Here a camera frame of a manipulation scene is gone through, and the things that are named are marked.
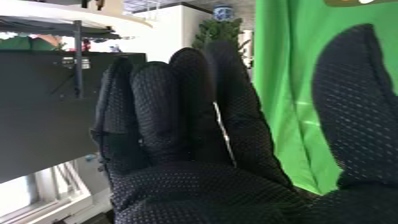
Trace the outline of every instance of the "white wall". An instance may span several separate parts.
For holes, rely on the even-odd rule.
[[[212,17],[210,13],[183,6],[183,47],[192,47],[196,34],[199,33],[199,24]]]
[[[175,6],[159,10],[153,31],[146,36],[139,36],[132,50],[148,54],[150,61],[169,62],[176,50],[183,47],[183,6]],[[135,16],[146,17],[148,12],[137,13]]]
[[[160,9],[157,14],[151,12],[153,15],[157,21],[148,21],[153,24],[150,35],[137,36],[137,39],[121,45],[121,49],[146,53],[150,61],[169,62],[175,52],[192,46],[199,24],[212,18],[212,14],[180,5]],[[148,12],[137,13],[135,16],[146,18]]]

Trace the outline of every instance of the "window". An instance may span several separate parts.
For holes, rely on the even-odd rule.
[[[0,223],[52,223],[91,205],[73,162],[0,184]]]
[[[0,184],[0,217],[25,208],[38,200],[34,177],[20,177]]]

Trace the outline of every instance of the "black monitor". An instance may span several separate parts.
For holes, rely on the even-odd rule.
[[[96,151],[89,128],[102,76],[118,57],[84,53],[84,99],[75,91],[75,53],[0,51],[0,182]]]

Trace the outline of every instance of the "window frame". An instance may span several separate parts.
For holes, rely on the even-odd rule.
[[[55,178],[57,166],[29,175],[29,181],[34,184],[32,193],[38,195],[32,198],[34,204],[31,204],[18,211],[0,217],[0,223],[4,224],[48,224],[55,220],[66,219],[93,205],[93,196],[86,187],[84,181],[79,177],[77,170],[71,162],[66,162],[59,166],[64,166],[66,176],[71,180],[71,194],[59,194],[59,184]]]

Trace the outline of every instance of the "white surface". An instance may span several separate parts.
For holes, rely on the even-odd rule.
[[[212,19],[214,15],[191,7],[183,7],[183,47],[192,47],[196,35],[199,34],[199,24]]]
[[[112,27],[121,36],[135,36],[151,29],[151,24],[141,18],[82,9],[75,6],[18,0],[0,0],[0,4],[0,16],[66,24],[71,24],[75,20],[82,20],[86,27]]]
[[[139,36],[119,46],[125,52],[146,53],[150,61],[169,62],[176,51],[192,46],[199,24],[212,18],[212,14],[182,5],[160,9],[157,14],[151,35]],[[148,12],[137,13],[135,16],[148,17]]]
[[[375,0],[359,0],[363,4],[370,4]]]

